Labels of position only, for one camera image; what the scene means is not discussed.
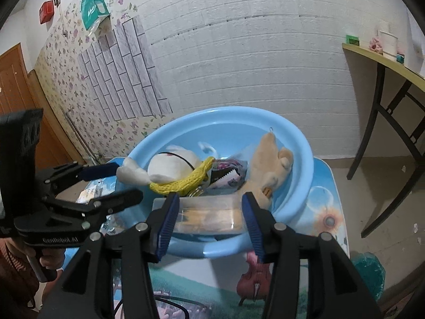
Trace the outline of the person left hand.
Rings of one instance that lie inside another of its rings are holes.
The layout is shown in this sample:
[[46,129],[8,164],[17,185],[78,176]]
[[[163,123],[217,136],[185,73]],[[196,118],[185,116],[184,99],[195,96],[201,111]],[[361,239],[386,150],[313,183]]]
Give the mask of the person left hand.
[[20,238],[5,238],[4,243],[8,250],[16,258],[30,261],[38,260],[42,270],[47,270],[49,276],[54,276],[51,281],[57,278],[57,271],[62,268],[65,261],[64,249],[42,249],[36,251],[26,245]]

